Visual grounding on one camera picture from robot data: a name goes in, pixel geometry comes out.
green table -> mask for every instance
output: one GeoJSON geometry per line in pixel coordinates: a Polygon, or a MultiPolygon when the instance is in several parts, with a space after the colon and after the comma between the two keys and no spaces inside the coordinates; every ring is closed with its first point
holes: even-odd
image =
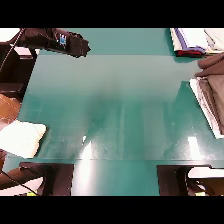
{"type": "Polygon", "coordinates": [[[169,29],[70,30],[92,51],[38,56],[19,120],[48,131],[27,161],[74,163],[72,195],[158,195],[158,164],[223,167],[224,141],[189,87],[197,62],[173,56],[169,29]]]}

brown cloth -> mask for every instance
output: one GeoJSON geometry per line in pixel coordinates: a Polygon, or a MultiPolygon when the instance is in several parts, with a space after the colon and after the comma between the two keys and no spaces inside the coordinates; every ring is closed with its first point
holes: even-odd
{"type": "Polygon", "coordinates": [[[0,131],[18,117],[19,111],[18,100],[0,94],[0,131]]]}
{"type": "Polygon", "coordinates": [[[204,70],[195,76],[205,77],[199,81],[199,85],[221,134],[224,134],[224,53],[200,60],[198,66],[204,70]]]}

stack of folded clothes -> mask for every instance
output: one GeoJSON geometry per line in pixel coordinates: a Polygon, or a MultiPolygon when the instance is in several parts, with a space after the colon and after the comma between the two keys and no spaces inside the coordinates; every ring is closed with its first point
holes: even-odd
{"type": "Polygon", "coordinates": [[[170,28],[176,56],[202,57],[224,52],[224,28],[170,28]]]}
{"type": "Polygon", "coordinates": [[[190,86],[216,138],[224,137],[224,53],[198,61],[190,86]]]}

green glass surface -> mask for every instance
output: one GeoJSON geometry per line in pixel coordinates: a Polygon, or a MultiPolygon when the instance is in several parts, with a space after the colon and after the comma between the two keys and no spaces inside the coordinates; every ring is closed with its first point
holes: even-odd
{"type": "Polygon", "coordinates": [[[189,87],[197,61],[173,56],[169,29],[73,28],[86,58],[41,51],[19,120],[47,133],[34,159],[74,163],[72,195],[158,195],[156,165],[224,166],[189,87]]]}

blue cloth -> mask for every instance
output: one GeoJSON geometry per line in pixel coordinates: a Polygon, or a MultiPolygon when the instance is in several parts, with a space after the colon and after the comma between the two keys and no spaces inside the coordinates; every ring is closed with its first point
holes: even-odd
{"type": "Polygon", "coordinates": [[[175,32],[177,34],[177,37],[178,37],[178,39],[180,41],[180,44],[182,46],[182,50],[183,51],[199,51],[199,52],[201,52],[203,54],[205,53],[205,50],[203,48],[201,48],[201,47],[187,47],[187,45],[186,45],[186,43],[184,41],[184,38],[183,38],[182,34],[180,33],[180,31],[178,30],[178,28],[174,28],[174,30],[175,30],[175,32]]]}

